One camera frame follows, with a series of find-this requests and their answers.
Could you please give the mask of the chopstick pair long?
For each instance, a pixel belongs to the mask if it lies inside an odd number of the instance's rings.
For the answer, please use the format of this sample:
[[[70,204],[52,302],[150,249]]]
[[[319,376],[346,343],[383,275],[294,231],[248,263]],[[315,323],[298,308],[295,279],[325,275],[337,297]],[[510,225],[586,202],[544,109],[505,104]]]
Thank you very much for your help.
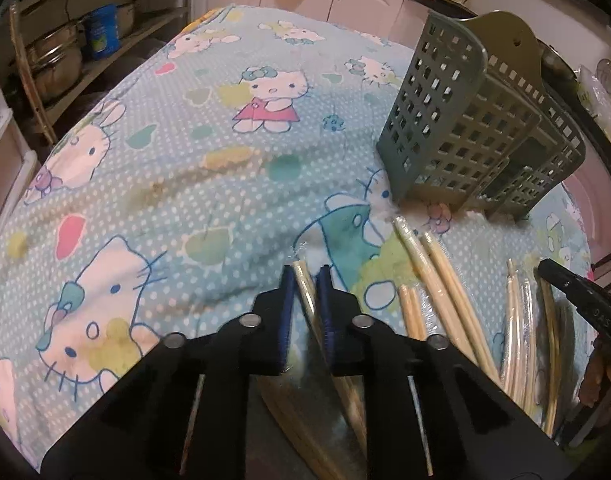
[[[413,230],[402,214],[392,224],[427,289],[447,338],[492,382],[501,385],[475,309],[438,240],[430,231]]]

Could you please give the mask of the short wrapped chopstick pair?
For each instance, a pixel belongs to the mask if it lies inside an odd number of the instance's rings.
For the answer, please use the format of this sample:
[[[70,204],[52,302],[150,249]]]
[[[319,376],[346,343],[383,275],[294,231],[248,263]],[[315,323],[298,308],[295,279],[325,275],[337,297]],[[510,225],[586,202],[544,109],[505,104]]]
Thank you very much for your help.
[[[416,290],[409,286],[401,285],[399,287],[399,301],[406,335],[412,339],[426,340],[427,328]]]

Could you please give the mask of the green plastic utensil caddy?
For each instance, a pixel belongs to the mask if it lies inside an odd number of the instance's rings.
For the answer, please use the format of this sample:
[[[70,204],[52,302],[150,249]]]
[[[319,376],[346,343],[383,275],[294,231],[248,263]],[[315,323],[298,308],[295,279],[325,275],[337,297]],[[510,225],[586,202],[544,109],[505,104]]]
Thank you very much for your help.
[[[573,174],[581,129],[546,90],[541,59],[515,14],[429,13],[377,142],[393,201],[522,218]]]

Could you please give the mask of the Hello Kitty tablecloth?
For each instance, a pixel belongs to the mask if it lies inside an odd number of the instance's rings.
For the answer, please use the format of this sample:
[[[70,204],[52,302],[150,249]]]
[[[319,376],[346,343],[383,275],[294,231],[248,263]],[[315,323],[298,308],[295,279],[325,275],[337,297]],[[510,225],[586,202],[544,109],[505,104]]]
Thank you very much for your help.
[[[376,143],[414,52],[295,13],[227,6],[110,90],[59,141],[0,237],[0,425],[27,465],[168,333],[216,332],[284,264],[397,332],[421,283],[392,221],[432,232],[496,361],[506,265],[589,275],[556,186],[526,220],[397,206]]]

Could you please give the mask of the steel pot on shelf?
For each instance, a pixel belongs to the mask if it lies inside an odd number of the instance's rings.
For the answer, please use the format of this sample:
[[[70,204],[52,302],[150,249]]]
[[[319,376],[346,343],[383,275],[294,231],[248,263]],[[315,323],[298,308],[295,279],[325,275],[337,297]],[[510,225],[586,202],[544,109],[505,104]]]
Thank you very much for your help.
[[[71,21],[40,37],[27,48],[27,56],[41,101],[56,100],[82,72],[78,24]]]

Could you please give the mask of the blue plastic canister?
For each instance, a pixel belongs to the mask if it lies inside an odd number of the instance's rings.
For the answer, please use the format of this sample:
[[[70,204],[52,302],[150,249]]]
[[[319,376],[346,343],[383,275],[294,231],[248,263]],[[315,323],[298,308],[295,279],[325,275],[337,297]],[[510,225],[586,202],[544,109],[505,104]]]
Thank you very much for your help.
[[[115,4],[106,4],[90,13],[88,40],[94,60],[108,58],[118,51],[120,41]]]

